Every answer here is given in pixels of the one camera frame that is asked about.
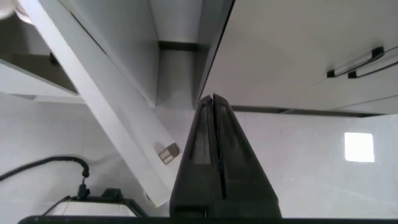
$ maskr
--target cabinet door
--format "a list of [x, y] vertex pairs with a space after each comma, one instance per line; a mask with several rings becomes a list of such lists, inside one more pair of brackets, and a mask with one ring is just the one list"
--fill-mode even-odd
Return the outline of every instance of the cabinet door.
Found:
[[[115, 66], [116, 63], [109, 59], [106, 52], [98, 45], [100, 43], [97, 44], [91, 38], [60, 1], [21, 0], [20, 2], [131, 169], [132, 175], [153, 204], [162, 205], [170, 198], [179, 163], [178, 159], [174, 159], [165, 165], [158, 154], [173, 144], [174, 140], [137, 88], [131, 85], [125, 74]], [[98, 2], [98, 4], [112, 4], [111, 7], [125, 7], [124, 3], [126, 2]], [[103, 12], [103, 17], [106, 17], [106, 11]], [[131, 11], [120, 10], [120, 12], [121, 17], [127, 16], [125, 15], [127, 12], [150, 14], [150, 7], [141, 4], [140, 7], [131, 8]], [[112, 21], [112, 19], [114, 17], [110, 17], [108, 22], [114, 25], [118, 22], [142, 22]], [[142, 52], [136, 53], [138, 55], [135, 55], [135, 58], [139, 58]]]
[[318, 109], [315, 101], [295, 103], [298, 93], [374, 47], [398, 45], [397, 9], [390, 0], [236, 1], [202, 95], [216, 92], [232, 105]]
[[[397, 62], [398, 50], [387, 53], [385, 57], [385, 60], [359, 69], [358, 75], [360, 76]], [[326, 78], [316, 85], [294, 93], [285, 101], [291, 108], [310, 110], [336, 110], [350, 105], [374, 101], [398, 95], [397, 74], [398, 66], [395, 66], [362, 78], [349, 79], [347, 75], [338, 78]]]

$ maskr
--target upper cabinet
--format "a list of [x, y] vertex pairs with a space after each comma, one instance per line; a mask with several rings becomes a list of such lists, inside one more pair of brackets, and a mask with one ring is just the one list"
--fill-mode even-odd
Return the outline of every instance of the upper cabinet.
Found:
[[155, 106], [159, 46], [149, 1], [61, 2], [126, 76], [132, 88], [150, 106]]
[[398, 67], [357, 79], [326, 77], [365, 62], [376, 47], [385, 56], [358, 75], [398, 60], [397, 10], [390, 0], [235, 1], [201, 95], [311, 110], [398, 95]]

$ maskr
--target white cabinet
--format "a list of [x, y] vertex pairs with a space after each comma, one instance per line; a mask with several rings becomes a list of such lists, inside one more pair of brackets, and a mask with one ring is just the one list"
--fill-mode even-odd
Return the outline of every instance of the white cabinet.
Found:
[[201, 95], [310, 110], [396, 95], [395, 67], [355, 80], [326, 73], [366, 59], [377, 46], [398, 46], [397, 10], [390, 0], [238, 0]]
[[20, 0], [132, 175], [153, 204], [162, 205], [179, 157], [167, 165], [160, 159], [175, 141], [149, 106], [159, 66], [149, 3], [63, 2], [76, 17], [60, 1]]

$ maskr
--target black edge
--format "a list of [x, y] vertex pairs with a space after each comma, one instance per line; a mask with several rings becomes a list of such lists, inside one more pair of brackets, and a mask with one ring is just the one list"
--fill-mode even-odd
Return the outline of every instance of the black edge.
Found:
[[208, 205], [222, 199], [213, 100], [200, 100], [170, 198], [170, 217], [206, 217]]
[[196, 52], [198, 50], [198, 44], [160, 40], [159, 41], [159, 49], [160, 50], [182, 50], [182, 51]]
[[224, 200], [214, 203], [212, 217], [281, 218], [276, 193], [229, 103], [214, 94], [213, 111]]
[[171, 219], [171, 218], [135, 218], [135, 217], [62, 217], [62, 216], [31, 216], [19, 222], [19, 224], [252, 224], [252, 223], [278, 223], [278, 224], [373, 224], [373, 223], [397, 223], [397, 220], [387, 219], [326, 219], [326, 218], [189, 218], [189, 219]]
[[252, 113], [275, 113], [275, 114], [298, 114], [298, 115], [315, 115], [315, 116], [339, 116], [349, 118], [367, 118], [371, 116], [381, 116], [385, 114], [377, 113], [357, 113], [347, 111], [318, 111], [318, 110], [301, 110], [294, 108], [273, 108], [258, 106], [231, 106], [235, 112], [252, 112]]

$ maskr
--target black cable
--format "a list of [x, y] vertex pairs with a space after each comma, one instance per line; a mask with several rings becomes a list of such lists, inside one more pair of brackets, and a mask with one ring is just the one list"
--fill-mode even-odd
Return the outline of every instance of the black cable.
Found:
[[31, 162], [29, 164], [20, 166], [20, 167], [18, 167], [16, 169], [13, 169], [13, 170], [9, 171], [9, 172], [6, 172], [2, 176], [0, 176], [0, 181], [3, 181], [4, 179], [6, 179], [8, 177], [11, 177], [11, 176], [13, 176], [15, 174], [18, 174], [18, 173], [20, 173], [20, 172], [22, 172], [24, 170], [27, 170], [27, 169], [30, 169], [30, 168], [33, 168], [33, 167], [37, 167], [37, 166], [40, 166], [40, 165], [43, 165], [43, 164], [46, 164], [46, 163], [52, 162], [52, 161], [77, 162], [83, 167], [83, 172], [81, 173], [82, 176], [84, 178], [87, 178], [88, 176], [90, 176], [88, 164], [83, 159], [80, 159], [80, 158], [77, 158], [77, 157], [73, 157], [73, 156], [53, 156], [53, 157], [49, 157], [49, 158], [42, 159], [42, 160], [39, 160], [39, 161]]

